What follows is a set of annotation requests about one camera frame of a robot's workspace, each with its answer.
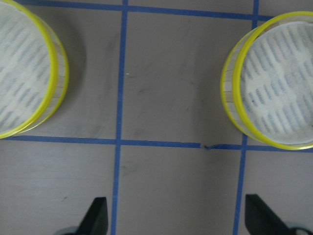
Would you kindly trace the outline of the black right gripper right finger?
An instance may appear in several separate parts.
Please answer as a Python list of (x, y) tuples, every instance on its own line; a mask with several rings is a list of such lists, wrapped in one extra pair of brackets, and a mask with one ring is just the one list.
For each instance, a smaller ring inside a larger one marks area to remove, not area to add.
[(295, 235), (257, 194), (245, 197), (245, 226), (250, 235)]

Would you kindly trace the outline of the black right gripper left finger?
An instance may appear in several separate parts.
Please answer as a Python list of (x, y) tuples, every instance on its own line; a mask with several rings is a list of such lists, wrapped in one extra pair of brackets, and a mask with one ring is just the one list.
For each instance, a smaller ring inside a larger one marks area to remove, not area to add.
[(108, 208), (106, 197), (96, 197), (82, 222), (76, 235), (106, 235), (108, 232)]

